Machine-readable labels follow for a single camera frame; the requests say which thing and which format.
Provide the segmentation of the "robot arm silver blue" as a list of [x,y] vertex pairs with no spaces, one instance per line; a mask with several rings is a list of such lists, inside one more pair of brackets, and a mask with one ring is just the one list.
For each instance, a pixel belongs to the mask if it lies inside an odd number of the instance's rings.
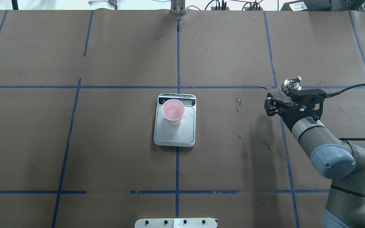
[[265,111],[279,115],[318,172],[331,180],[326,228],[365,228],[365,147],[338,139],[320,121],[321,89],[267,94]]

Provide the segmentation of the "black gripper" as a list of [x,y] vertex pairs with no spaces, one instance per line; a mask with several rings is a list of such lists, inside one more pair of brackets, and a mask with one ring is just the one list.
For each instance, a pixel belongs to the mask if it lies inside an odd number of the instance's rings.
[[292,102],[277,100],[268,92],[265,99],[265,112],[268,117],[279,115],[288,128],[293,128],[294,124],[302,118],[309,117],[313,105],[310,101],[303,101],[304,98],[296,99]]

